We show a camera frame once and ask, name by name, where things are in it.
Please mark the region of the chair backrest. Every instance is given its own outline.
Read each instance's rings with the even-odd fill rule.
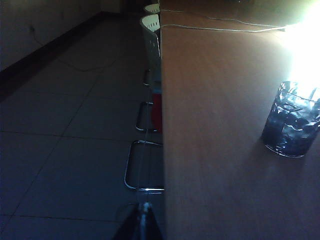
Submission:
[[[150,4],[144,7],[144,11],[146,11],[148,14],[158,14],[160,13],[160,6],[159,3],[156,4]]]
[[[157,14],[144,16],[140,19],[140,25],[142,26],[149,67],[151,70],[155,70],[161,65],[159,39],[155,33],[160,29],[159,17]]]

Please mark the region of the chair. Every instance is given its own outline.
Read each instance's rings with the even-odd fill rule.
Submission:
[[[158,13],[160,13],[159,3],[147,5],[143,9],[147,14],[158,14]]]
[[[160,57],[160,47],[159,47],[159,37],[155,33],[160,29],[159,16],[148,15],[140,20],[140,25],[143,31],[144,44],[146,48],[149,71],[145,75],[148,85],[152,89],[152,94],[161,94],[161,57]],[[139,114],[136,121],[135,128],[140,132],[157,132],[157,129],[146,129],[140,127],[141,113],[145,106],[152,106],[152,102],[144,101],[140,104]]]
[[[152,98],[154,99],[153,102],[142,102],[140,104],[140,109],[139,109],[139,114],[136,122],[136,129],[140,132],[161,132],[162,130],[162,123],[160,129],[144,129],[139,127],[140,123],[140,118],[141,118],[141,111],[144,106],[152,106],[155,105],[152,108],[152,114],[151,118],[154,119],[155,116],[158,116],[158,118],[162,118],[161,114],[161,58],[160,58],[160,48],[159,48],[159,38],[155,31],[160,29],[160,23],[159,23],[159,16],[157,14],[154,15],[148,15],[140,20],[140,25],[142,27],[143,31],[143,36],[144,36],[144,42],[145,42],[145,48],[147,52],[147,58],[148,58],[148,63],[150,67],[150,71],[148,74],[148,82],[150,84],[150,87],[152,89]],[[146,140],[136,140],[134,141],[129,149],[129,154],[126,162],[126,167],[125,167],[125,173],[124,173],[124,183],[125,185],[132,190],[138,190],[138,191],[164,191],[163,186],[132,186],[129,184],[128,181],[128,169],[131,164],[132,160],[132,152],[133,148],[136,145],[148,145],[152,147],[162,147],[162,144],[156,143],[156,142],[150,142]]]
[[[160,13],[160,4],[159,4],[159,0],[153,0],[152,1],[155,4],[150,4],[145,6],[143,9],[144,11],[148,14],[148,15],[153,15],[153,14],[159,14]],[[150,86],[150,84],[147,82],[147,75],[150,73],[150,68],[147,69],[144,73],[144,80],[143,80],[143,84],[147,87]]]

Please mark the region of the white chair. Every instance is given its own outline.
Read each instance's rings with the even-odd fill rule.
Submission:
[[[155,31],[160,29],[159,17],[157,14],[148,15],[140,20],[143,31],[144,44],[148,58],[149,71],[145,74],[144,83],[151,86],[152,93],[161,94],[161,57],[159,38]],[[152,102],[144,101],[140,104],[139,114],[135,128],[140,132],[157,132],[156,129],[146,129],[140,127],[141,112],[145,106],[152,106]]]
[[[143,9],[147,14],[158,14],[158,13],[160,13],[159,3],[147,5]]]
[[[160,58],[160,48],[159,39],[155,31],[160,29],[159,16],[157,14],[148,15],[140,20],[140,25],[142,27],[144,43],[147,52],[147,58],[149,63],[149,83],[153,94],[161,94],[161,58]],[[138,118],[136,122],[136,129],[140,132],[157,132],[156,129],[143,129],[139,127],[141,112],[144,106],[152,106],[152,102],[142,102],[140,104],[140,109],[138,113]],[[133,148],[136,145],[145,145],[150,147],[162,147],[162,144],[156,142],[150,142],[146,140],[136,140],[134,141],[129,149],[129,154],[126,162],[125,173],[124,173],[124,184],[132,190],[138,191],[164,191],[164,186],[133,186],[129,183],[129,168],[131,166]]]

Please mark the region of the metal chair leg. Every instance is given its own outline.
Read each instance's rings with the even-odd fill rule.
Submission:
[[[127,188],[132,189],[132,190],[136,190],[136,191],[164,191],[164,186],[141,186],[141,187],[137,187],[137,186],[132,186],[129,184],[128,181],[128,169],[130,167],[130,163],[131,163],[131,159],[132,159],[132,150],[134,145],[136,144],[145,144],[145,145],[151,145],[151,146],[155,146],[155,147],[162,147],[162,144],[156,143],[156,142],[151,142],[151,141],[145,141],[145,140],[136,140],[133,143],[131,143],[130,145],[130,149],[129,149],[129,154],[128,154],[128,158],[126,161],[126,166],[125,166],[125,172],[124,172],[124,184],[127,186]]]
[[[148,83],[148,74],[150,73],[150,69],[147,69],[144,71],[144,76],[143,76],[143,85],[146,87],[149,87],[150,84]]]
[[[142,128],[140,127],[140,122],[141,122],[141,115],[142,115],[142,110],[144,108],[144,106],[147,106],[147,105],[150,105],[152,106],[154,103],[153,102],[150,102],[150,101],[143,101],[140,103],[140,108],[139,108],[139,113],[138,113],[138,117],[136,119],[136,124],[135,124],[135,128],[139,131],[139,132],[157,132],[158,130],[157,129],[154,129],[154,128]]]

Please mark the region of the water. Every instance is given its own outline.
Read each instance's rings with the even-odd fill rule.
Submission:
[[[266,121],[262,140],[274,152],[287,157],[306,154],[319,131],[320,121],[302,109],[276,98]]]

